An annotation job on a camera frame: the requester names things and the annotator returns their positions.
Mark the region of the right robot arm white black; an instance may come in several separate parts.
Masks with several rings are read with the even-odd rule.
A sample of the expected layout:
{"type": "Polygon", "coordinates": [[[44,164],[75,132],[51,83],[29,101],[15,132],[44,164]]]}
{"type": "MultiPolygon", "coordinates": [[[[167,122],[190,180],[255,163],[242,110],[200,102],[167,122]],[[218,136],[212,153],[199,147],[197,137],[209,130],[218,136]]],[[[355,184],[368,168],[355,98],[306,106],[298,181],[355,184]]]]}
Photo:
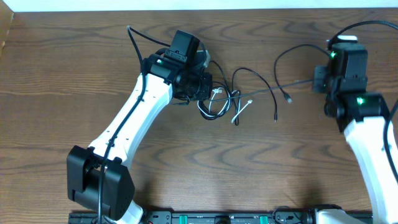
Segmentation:
{"type": "Polygon", "coordinates": [[[397,144],[389,109],[380,93],[366,87],[368,51],[357,42],[330,46],[329,62],[317,66],[313,91],[326,95],[324,112],[358,162],[371,201],[373,223],[397,223],[397,144]]]}

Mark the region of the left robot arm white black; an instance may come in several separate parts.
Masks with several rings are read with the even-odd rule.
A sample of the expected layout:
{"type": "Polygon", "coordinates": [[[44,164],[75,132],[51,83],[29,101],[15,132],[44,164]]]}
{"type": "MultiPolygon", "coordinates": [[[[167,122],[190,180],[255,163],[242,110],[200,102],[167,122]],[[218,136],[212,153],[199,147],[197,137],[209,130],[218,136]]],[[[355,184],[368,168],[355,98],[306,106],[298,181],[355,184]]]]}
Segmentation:
{"type": "Polygon", "coordinates": [[[137,57],[137,83],[116,117],[87,148],[73,146],[67,156],[68,198],[96,212],[91,223],[140,222],[144,211],[133,201],[129,173],[138,146],[172,99],[204,101],[212,91],[210,55],[194,35],[178,30],[170,44],[137,57]]]}

